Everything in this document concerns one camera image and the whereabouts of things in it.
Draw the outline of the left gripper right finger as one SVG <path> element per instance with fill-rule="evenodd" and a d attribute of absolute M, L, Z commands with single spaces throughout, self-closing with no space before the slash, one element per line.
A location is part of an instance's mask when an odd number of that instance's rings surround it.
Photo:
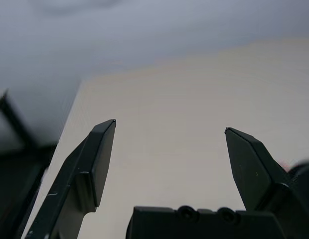
<path fill-rule="evenodd" d="M 273 214 L 288 239 L 309 239 L 309 161 L 284 170 L 253 136 L 230 127 L 225 136 L 246 210 Z"/>

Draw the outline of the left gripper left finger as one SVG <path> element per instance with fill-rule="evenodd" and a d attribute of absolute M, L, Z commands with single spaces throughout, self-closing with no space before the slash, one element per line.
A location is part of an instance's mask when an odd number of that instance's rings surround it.
<path fill-rule="evenodd" d="M 116 121 L 93 127 L 62 164 L 27 239 L 75 239 L 84 217 L 99 207 L 110 164 Z"/>

